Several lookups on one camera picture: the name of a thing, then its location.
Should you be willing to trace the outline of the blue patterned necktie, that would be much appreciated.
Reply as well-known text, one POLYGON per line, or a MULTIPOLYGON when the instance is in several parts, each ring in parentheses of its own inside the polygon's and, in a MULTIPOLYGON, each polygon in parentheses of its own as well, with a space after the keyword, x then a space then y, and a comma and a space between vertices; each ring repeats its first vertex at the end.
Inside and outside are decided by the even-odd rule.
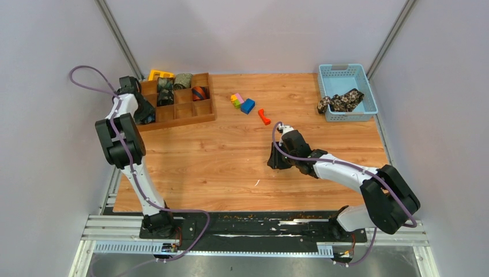
POLYGON ((156 122, 156 110, 152 110, 148 115, 139 121, 140 125, 147 125, 156 122))

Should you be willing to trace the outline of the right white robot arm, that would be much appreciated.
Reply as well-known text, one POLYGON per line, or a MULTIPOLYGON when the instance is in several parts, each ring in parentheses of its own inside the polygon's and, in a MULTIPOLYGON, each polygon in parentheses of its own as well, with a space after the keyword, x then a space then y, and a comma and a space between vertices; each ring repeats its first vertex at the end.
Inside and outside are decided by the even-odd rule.
POLYGON ((330 219, 332 238, 343 241, 353 231, 376 227, 394 234, 401 227, 417 226, 414 214, 421 207, 399 171, 386 164, 366 167, 344 161, 321 149, 311 149, 298 130, 281 122, 273 134, 267 165, 276 170, 296 167, 302 174, 325 179, 350 188, 362 195, 364 203, 340 208, 330 219))

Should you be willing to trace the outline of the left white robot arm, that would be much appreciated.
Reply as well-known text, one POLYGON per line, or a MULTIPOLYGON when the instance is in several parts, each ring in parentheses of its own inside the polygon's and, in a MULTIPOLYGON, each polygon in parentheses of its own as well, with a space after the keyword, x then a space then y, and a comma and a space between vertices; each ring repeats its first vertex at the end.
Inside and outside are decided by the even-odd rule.
POLYGON ((142 206, 140 238, 169 239, 177 224, 149 176, 145 144, 136 126, 136 120, 145 118, 152 106, 135 77, 121 77, 119 84, 111 111, 95 123, 95 129, 107 162, 130 181, 142 206))

